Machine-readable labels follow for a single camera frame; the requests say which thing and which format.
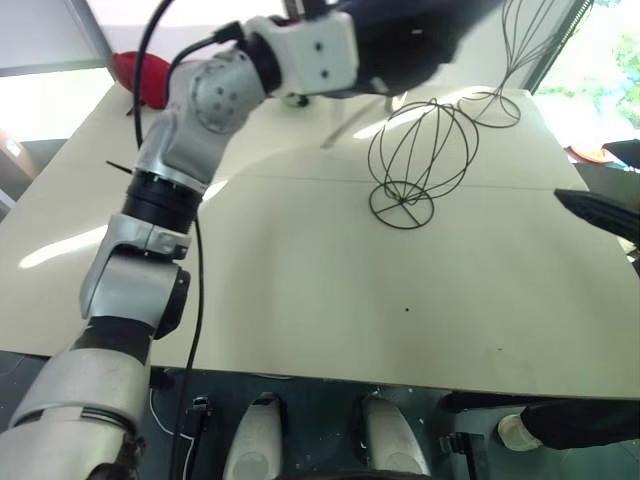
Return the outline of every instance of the red object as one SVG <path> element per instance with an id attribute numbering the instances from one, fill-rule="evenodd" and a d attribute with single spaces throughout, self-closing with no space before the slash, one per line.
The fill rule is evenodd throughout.
<path id="1" fill-rule="evenodd" d="M 569 145 L 569 150 L 578 159 L 590 163 L 611 163 L 616 157 L 607 149 L 599 147 L 594 148 L 593 145 Z"/>
<path id="2" fill-rule="evenodd" d="M 113 68 L 120 84 L 133 91 L 133 72 L 136 66 L 137 52 L 114 53 Z M 151 108 L 162 109 L 167 103 L 164 86 L 169 74 L 169 63 L 160 57 L 146 53 L 142 63 L 142 83 L 140 98 Z"/>

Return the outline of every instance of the wire sphere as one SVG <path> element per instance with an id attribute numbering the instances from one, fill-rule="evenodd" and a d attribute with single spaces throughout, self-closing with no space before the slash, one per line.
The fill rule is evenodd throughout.
<path id="1" fill-rule="evenodd" d="M 462 182 L 479 140 L 477 125 L 453 105 L 431 99 L 396 110 L 369 144 L 369 172 L 378 184 L 371 212 L 401 230 L 426 225 L 433 201 Z"/>
<path id="2" fill-rule="evenodd" d="M 539 61 L 556 47 L 563 33 L 556 31 L 545 36 L 541 32 L 562 13 L 562 8 L 562 2 L 555 0 L 505 0 L 501 11 L 506 54 L 504 76 L 495 90 L 463 97 L 458 108 L 483 127 L 509 128 L 516 125 L 522 113 L 513 100 L 504 96 L 505 86 L 518 70 Z"/>
<path id="3" fill-rule="evenodd" d="M 505 97 L 502 89 L 475 92 L 458 100 L 458 108 L 474 122 L 489 128 L 510 128 L 522 118 L 520 107 Z"/>

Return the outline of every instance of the white tabletop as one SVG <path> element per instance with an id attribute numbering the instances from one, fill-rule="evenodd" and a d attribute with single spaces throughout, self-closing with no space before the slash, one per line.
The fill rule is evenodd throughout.
<path id="1" fill-rule="evenodd" d="M 409 232 L 367 204 L 369 140 L 354 135 L 384 118 L 381 103 L 330 148 L 320 145 L 371 98 L 265 103 L 200 210 L 207 296 L 195 367 L 640 398 L 638 278 L 614 237 L 554 199 L 553 188 L 584 186 L 528 95 L 511 95 L 522 122 L 482 129 L 463 185 Z M 0 224 L 0 349 L 50 355 L 81 328 L 80 284 L 129 181 L 104 161 L 135 158 L 129 102 L 114 87 Z M 152 363 L 184 365 L 195 287 Z"/>

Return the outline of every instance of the silver robot arm segment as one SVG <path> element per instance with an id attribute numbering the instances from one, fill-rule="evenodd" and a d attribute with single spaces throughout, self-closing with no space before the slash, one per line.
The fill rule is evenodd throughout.
<path id="1" fill-rule="evenodd" d="M 187 253 L 189 228 L 226 145 L 269 93 L 346 88 L 355 79 L 348 15 L 317 22 L 305 36 L 303 24 L 256 19 L 233 48 L 175 71 L 169 105 L 147 134 L 124 207 L 82 285 L 86 328 L 47 362 L 0 435 L 0 478 L 131 478 L 143 451 L 151 341 L 180 321 L 189 274 L 176 261 Z M 317 51 L 318 41 L 335 43 L 331 52 L 344 38 L 354 48 L 343 48 L 337 63 Z M 348 73 L 339 75 L 342 59 Z M 317 78 L 308 78 L 309 68 Z"/>

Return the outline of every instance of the white cable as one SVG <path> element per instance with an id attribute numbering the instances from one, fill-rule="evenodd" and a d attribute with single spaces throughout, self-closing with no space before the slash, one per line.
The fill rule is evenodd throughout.
<path id="1" fill-rule="evenodd" d="M 191 460 L 191 453 L 193 452 L 193 445 L 196 442 L 191 439 L 189 444 L 189 450 L 187 450 L 187 456 L 184 458 L 184 468 L 182 469 L 182 480 L 187 480 L 187 469 L 189 468 L 189 461 Z"/>
<path id="2" fill-rule="evenodd" d="M 162 424 L 162 422 L 158 418 L 158 415 L 156 415 L 156 411 L 153 409 L 153 389 L 151 388 L 149 389 L 149 410 L 151 410 L 151 415 L 158 424 L 158 427 L 160 427 L 160 430 L 162 430 L 167 435 L 173 435 L 173 432 Z M 180 437 L 184 438 L 185 440 L 191 440 L 191 445 L 193 446 L 193 437 L 185 435 L 184 433 L 181 433 Z"/>
<path id="3" fill-rule="evenodd" d="M 293 377 L 287 377 L 286 375 L 271 375 L 267 373 L 254 373 L 255 377 L 270 378 L 271 380 L 291 380 Z"/>

